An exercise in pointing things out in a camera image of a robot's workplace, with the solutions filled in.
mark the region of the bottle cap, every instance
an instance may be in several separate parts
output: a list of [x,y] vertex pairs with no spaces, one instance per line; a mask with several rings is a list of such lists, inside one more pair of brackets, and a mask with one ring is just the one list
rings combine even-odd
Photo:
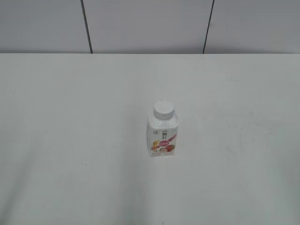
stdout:
[[153,114],[159,120],[170,120],[174,115],[174,106],[171,102],[160,100],[154,104]]

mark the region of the white table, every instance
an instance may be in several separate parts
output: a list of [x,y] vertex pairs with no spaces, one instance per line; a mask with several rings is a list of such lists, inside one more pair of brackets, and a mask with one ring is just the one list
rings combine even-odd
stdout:
[[300,55],[1,54],[0,106],[2,224],[300,223]]

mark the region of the white plastic bottle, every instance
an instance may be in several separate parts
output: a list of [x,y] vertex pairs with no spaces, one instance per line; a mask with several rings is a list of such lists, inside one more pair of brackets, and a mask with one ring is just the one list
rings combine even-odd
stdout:
[[171,102],[161,100],[149,113],[147,144],[151,157],[174,155],[178,118]]

